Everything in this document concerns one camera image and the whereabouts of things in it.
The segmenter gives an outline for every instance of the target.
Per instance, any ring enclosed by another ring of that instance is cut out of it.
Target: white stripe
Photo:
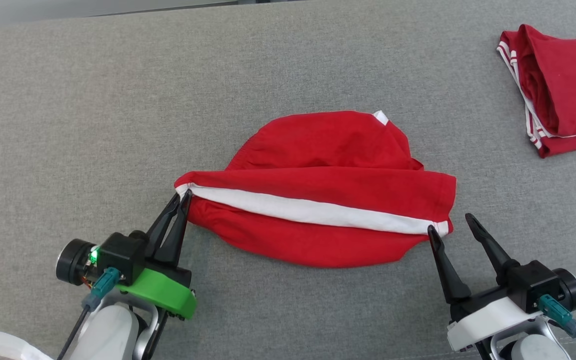
[[[541,149],[542,148],[542,141],[540,140],[539,136],[535,136],[535,134],[533,133],[533,119],[530,116],[530,111],[528,111],[528,106],[523,107],[524,112],[525,112],[525,116],[526,116],[526,133],[528,134],[528,137],[530,137],[530,142],[532,142],[535,146],[537,146],[537,149]]]
[[[191,182],[176,187],[183,196],[190,189],[199,198],[296,223],[342,226],[400,234],[428,234],[433,225],[442,237],[448,234],[448,221],[436,223],[429,219],[411,218],[374,210],[357,209],[302,198],[286,198],[274,194],[255,193],[238,189],[207,187]]]
[[[535,122],[535,119],[533,118],[533,114],[528,111],[527,112],[528,117],[530,118],[530,122],[532,123],[532,132],[534,134],[535,139],[537,139],[537,142],[535,143],[535,146],[537,146],[537,149],[541,149],[542,148],[542,138],[544,137],[544,132],[543,131],[537,131],[537,133],[535,133],[535,129],[537,129],[538,125]]]
[[[510,73],[512,74],[512,79],[514,79],[515,84],[517,84],[517,87],[519,88],[519,92],[521,93],[523,101],[525,102],[526,107],[528,107],[530,114],[532,114],[533,123],[538,125],[539,128],[543,130],[544,135],[542,136],[548,138],[563,138],[563,139],[576,137],[576,134],[562,136],[562,135],[555,135],[548,131],[546,126],[542,124],[542,121],[539,119],[539,116],[537,116],[537,112],[535,111],[535,105],[533,104],[533,101],[526,97],[526,94],[524,93],[521,85],[519,84],[519,62],[517,61],[517,52],[515,50],[510,50],[508,44],[505,43],[504,41],[499,42],[499,45],[497,46],[496,50],[501,54],[503,62],[506,64],[506,66],[508,66],[508,70],[510,70]]]
[[[388,124],[388,116],[386,116],[386,114],[384,114],[382,110],[375,112],[374,114],[372,114],[372,116],[377,118],[377,120],[383,125]]]

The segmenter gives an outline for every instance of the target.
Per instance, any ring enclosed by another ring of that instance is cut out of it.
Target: gray fabric surface
[[[383,110],[427,169],[457,177],[446,246],[473,290],[494,272],[466,212],[521,262],[576,274],[576,152],[537,156],[495,51],[521,23],[576,37],[576,1],[313,0],[0,28],[0,331],[57,356],[85,295],[55,278],[70,239],[145,230],[178,176],[224,168],[268,121],[305,112]],[[194,226],[186,239],[199,306],[169,321],[156,360],[477,358],[451,353],[427,243],[315,269]]]

